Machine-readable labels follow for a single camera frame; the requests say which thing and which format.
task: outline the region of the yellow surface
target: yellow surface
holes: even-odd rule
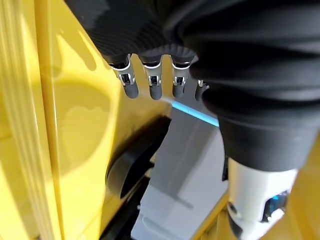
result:
[[[4,240],[61,238],[38,62],[34,3],[0,0]]]
[[[112,153],[144,124],[168,114],[170,107],[150,98],[137,56],[132,58],[140,97],[129,99],[66,4],[62,0],[36,3],[40,74],[62,238],[98,239],[122,204],[105,187]],[[169,93],[171,71],[164,74],[164,92]]]
[[[127,98],[62,0],[0,6],[0,238],[98,239],[123,202],[105,187],[113,152],[170,106],[150,98],[135,55],[140,96]]]
[[[320,135],[292,188],[284,217],[262,240],[320,240]],[[195,240],[236,240],[225,207],[227,194],[204,221]]]

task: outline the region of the gray plastic part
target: gray plastic part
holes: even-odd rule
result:
[[[134,81],[133,84],[123,86],[123,88],[128,98],[135,99],[136,97],[138,97],[139,90],[136,81]]]
[[[181,98],[185,92],[185,85],[172,85],[172,94],[175,98]]]
[[[149,86],[150,96],[153,100],[159,100],[162,97],[162,88],[161,84],[157,86],[156,84],[152,84]]]

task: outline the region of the cyan led strip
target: cyan led strip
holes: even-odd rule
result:
[[[216,119],[212,116],[209,116],[207,114],[204,114],[203,112],[200,112],[198,110],[195,110],[192,107],[186,106],[186,105],[184,105],[180,102],[177,102],[177,101],[172,102],[172,107],[177,110],[180,110],[181,112],[184,112],[190,116],[193,116],[197,119],[200,119],[208,124],[211,124],[215,127],[219,127],[218,119]]]

